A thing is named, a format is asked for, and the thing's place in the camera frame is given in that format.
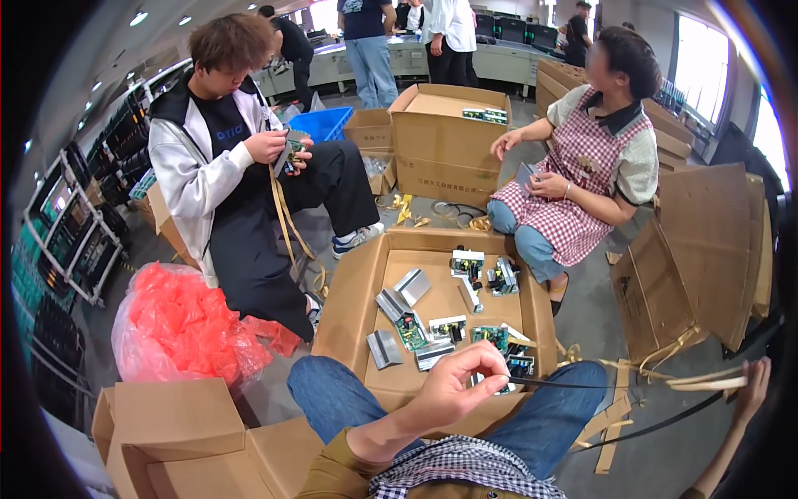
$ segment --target hand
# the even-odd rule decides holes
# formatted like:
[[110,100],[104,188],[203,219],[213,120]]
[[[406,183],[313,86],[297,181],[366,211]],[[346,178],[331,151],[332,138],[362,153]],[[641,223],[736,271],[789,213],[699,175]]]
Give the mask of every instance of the hand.
[[533,196],[560,199],[565,197],[565,191],[570,182],[562,175],[553,172],[539,173],[529,179],[529,184],[524,187]]
[[250,136],[244,141],[255,163],[269,164],[280,157],[286,148],[286,135],[288,130],[275,130],[274,132],[260,132]]
[[499,158],[499,161],[504,161],[504,152],[509,151],[521,141],[522,137],[520,130],[507,132],[503,136],[496,139],[496,142],[493,143],[491,146],[491,154]]
[[757,413],[764,396],[768,393],[770,379],[770,359],[763,357],[761,360],[749,364],[743,363],[743,375],[748,378],[748,384],[740,388],[737,394],[737,404],[734,407],[734,421],[747,425],[753,415]]
[[302,170],[307,168],[306,161],[308,161],[309,159],[311,159],[313,157],[313,154],[311,154],[307,150],[311,145],[313,145],[313,141],[311,139],[302,139],[299,142],[301,142],[302,144],[305,145],[305,152],[295,152],[294,153],[294,157],[296,159],[298,159],[299,161],[295,161],[294,163],[292,163],[292,165],[294,166],[295,170],[294,170],[293,173],[288,173],[288,175],[290,175],[290,176],[297,176],[300,173],[302,173]]
[[440,38],[434,37],[432,45],[429,46],[429,52],[435,57],[440,57],[441,55],[443,55],[444,52],[442,46],[443,46],[443,37]]
[[[485,379],[472,388],[463,383],[475,372]],[[502,354],[488,340],[441,358],[418,395],[403,408],[418,434],[461,420],[482,401],[507,385],[510,372]]]

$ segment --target workbench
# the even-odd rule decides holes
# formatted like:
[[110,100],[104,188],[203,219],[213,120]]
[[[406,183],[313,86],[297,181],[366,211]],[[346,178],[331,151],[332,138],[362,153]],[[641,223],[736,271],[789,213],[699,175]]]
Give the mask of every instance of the workbench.
[[[427,52],[416,35],[390,38],[388,47],[391,70],[395,77],[429,76]],[[523,85],[524,97],[529,94],[529,87],[537,83],[538,60],[558,60],[557,57],[523,43],[497,40],[496,45],[479,44],[476,47],[473,58],[476,76]],[[252,77],[272,105],[276,104],[275,96],[295,91],[293,67],[276,76],[270,69],[264,69]],[[314,49],[308,81],[311,88],[338,83],[338,89],[344,93],[344,82],[351,80],[354,80],[354,73],[346,60],[346,46],[343,43]]]

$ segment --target ceiling light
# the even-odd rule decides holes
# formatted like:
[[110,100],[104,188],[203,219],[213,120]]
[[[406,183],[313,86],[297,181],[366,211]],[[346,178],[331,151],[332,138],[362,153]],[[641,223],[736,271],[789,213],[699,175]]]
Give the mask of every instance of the ceiling light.
[[136,17],[130,22],[130,26],[135,26],[147,18],[146,12],[139,12]]

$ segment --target black and white checkered shirt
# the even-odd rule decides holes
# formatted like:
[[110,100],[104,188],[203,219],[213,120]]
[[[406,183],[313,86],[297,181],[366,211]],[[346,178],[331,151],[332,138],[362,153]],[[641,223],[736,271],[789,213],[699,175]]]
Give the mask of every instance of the black and white checkered shirt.
[[428,481],[469,481],[532,499],[566,499],[553,485],[538,480],[514,453],[478,438],[453,435],[397,457],[369,483],[375,499],[404,499],[408,490]]

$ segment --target black flat shoe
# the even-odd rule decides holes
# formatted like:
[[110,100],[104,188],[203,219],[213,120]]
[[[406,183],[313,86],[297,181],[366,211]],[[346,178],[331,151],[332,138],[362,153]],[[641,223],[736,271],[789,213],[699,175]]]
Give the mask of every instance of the black flat shoe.
[[567,277],[567,281],[565,282],[565,291],[563,292],[563,297],[558,302],[554,300],[549,300],[551,301],[551,317],[557,316],[557,314],[559,313],[559,309],[563,305],[563,301],[565,300],[565,295],[568,293],[568,284],[571,283],[571,276],[568,275],[568,272],[565,273],[565,276]]

